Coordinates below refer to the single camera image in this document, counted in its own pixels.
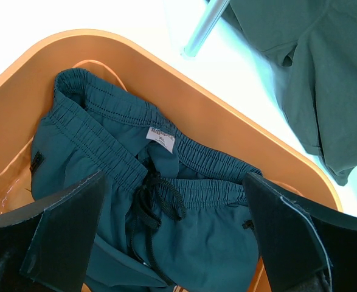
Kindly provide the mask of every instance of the teal fabric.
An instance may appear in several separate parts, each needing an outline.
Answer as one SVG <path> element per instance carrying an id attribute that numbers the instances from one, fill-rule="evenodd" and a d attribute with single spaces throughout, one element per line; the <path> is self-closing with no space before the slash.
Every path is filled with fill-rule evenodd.
<path id="1" fill-rule="evenodd" d="M 175 137 L 172 154 L 146 139 L 149 127 Z M 130 256 L 133 193 L 149 159 L 179 190 L 187 209 L 185 219 L 174 222 L 153 206 L 162 218 L 153 247 L 163 272 L 190 292 L 245 291 L 250 284 L 258 249 L 252 230 L 242 228 L 251 216 L 241 182 L 247 172 L 260 174 L 257 168 L 196 143 L 154 105 L 83 69 L 57 76 L 54 105 L 41 119 L 32 157 L 37 151 L 45 160 L 32 177 L 36 200 L 96 170 L 108 178 L 86 277 L 94 292 L 173 290 L 149 267 L 142 230 L 134 247 L 144 263 Z M 174 206 L 165 187 L 159 193 Z"/>
<path id="2" fill-rule="evenodd" d="M 304 149 L 344 186 L 357 166 L 357 0 L 231 0 L 223 17 L 291 66 L 279 106 Z"/>

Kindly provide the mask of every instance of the white table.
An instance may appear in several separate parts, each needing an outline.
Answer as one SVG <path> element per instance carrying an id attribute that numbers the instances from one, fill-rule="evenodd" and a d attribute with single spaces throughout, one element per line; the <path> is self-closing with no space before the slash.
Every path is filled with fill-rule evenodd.
<path id="1" fill-rule="evenodd" d="M 37 41 L 68 29 L 102 29 L 136 42 L 278 138 L 308 155 L 276 104 L 282 74 L 253 51 L 222 19 L 196 58 L 181 56 L 206 4 L 203 0 L 0 1 L 0 73 Z M 333 182 L 344 211 L 357 216 L 357 169 L 350 182 Z"/>

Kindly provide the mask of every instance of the teal shorts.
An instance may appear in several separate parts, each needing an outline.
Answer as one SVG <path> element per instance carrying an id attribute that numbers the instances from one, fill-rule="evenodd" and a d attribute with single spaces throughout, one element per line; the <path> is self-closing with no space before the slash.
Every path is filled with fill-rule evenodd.
<path id="1" fill-rule="evenodd" d="M 36 200 L 98 170 L 107 177 L 85 279 L 93 292 L 172 291 L 176 283 L 246 291 L 258 247 L 242 226 L 251 216 L 241 182 L 257 168 L 189 139 L 154 105 L 83 69 L 56 77 L 37 154 Z"/>

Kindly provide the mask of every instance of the white label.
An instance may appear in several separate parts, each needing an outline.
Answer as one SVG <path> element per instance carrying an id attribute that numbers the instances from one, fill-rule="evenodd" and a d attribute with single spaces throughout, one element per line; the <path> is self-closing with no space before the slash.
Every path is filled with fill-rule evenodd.
<path id="1" fill-rule="evenodd" d="M 172 135 L 169 135 L 165 132 L 162 132 L 161 130 L 150 127 L 148 129 L 146 139 L 154 140 L 155 142 L 165 147 L 167 151 L 173 153 L 173 147 L 176 138 L 174 138 Z"/>

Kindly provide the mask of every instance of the drawstring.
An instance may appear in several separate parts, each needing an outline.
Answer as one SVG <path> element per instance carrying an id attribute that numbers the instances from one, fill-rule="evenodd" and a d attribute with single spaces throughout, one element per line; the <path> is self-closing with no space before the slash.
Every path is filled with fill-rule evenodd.
<path id="1" fill-rule="evenodd" d="M 172 208 L 171 205 L 159 194 L 158 188 L 156 188 L 158 185 L 165 186 L 174 196 L 180 213 L 176 209 Z M 153 249 L 153 234 L 157 232 L 162 225 L 162 220 L 155 213 L 153 213 L 154 199 L 156 199 L 156 202 L 163 213 L 174 222 L 179 222 L 185 218 L 186 208 L 184 205 L 184 200 L 182 199 L 182 195 L 172 184 L 162 179 L 161 174 L 155 170 L 153 165 L 151 165 L 150 170 L 143 180 L 142 185 L 138 187 L 134 193 L 132 208 L 135 214 L 135 219 L 131 234 L 130 248 L 135 258 L 143 263 L 144 261 L 137 255 L 133 244 L 137 223 L 140 220 L 145 225 L 146 252 L 148 260 L 150 261 L 150 265 L 152 269 L 158 274 L 158 276 L 161 277 L 161 279 L 165 281 L 168 286 L 170 286 L 173 284 L 173 281 L 168 276 L 166 276 L 162 269 L 159 267 L 155 259 Z"/>

